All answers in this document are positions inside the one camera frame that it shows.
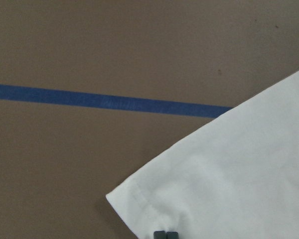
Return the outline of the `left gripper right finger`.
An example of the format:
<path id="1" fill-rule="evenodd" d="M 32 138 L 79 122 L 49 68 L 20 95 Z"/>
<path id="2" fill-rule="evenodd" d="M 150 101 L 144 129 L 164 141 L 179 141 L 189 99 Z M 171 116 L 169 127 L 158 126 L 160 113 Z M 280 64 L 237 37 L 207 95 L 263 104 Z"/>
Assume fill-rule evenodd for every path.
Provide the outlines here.
<path id="1" fill-rule="evenodd" d="M 166 239 L 179 239 L 178 232 L 167 232 Z"/>

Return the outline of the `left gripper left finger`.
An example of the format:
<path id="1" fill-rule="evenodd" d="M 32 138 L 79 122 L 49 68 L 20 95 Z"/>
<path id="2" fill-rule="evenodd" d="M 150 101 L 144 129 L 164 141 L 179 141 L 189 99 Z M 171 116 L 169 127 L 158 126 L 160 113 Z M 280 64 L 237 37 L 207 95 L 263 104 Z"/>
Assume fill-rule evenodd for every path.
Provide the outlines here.
<path id="1" fill-rule="evenodd" d="M 165 231 L 155 231 L 153 233 L 154 239 L 166 239 L 166 232 Z"/>

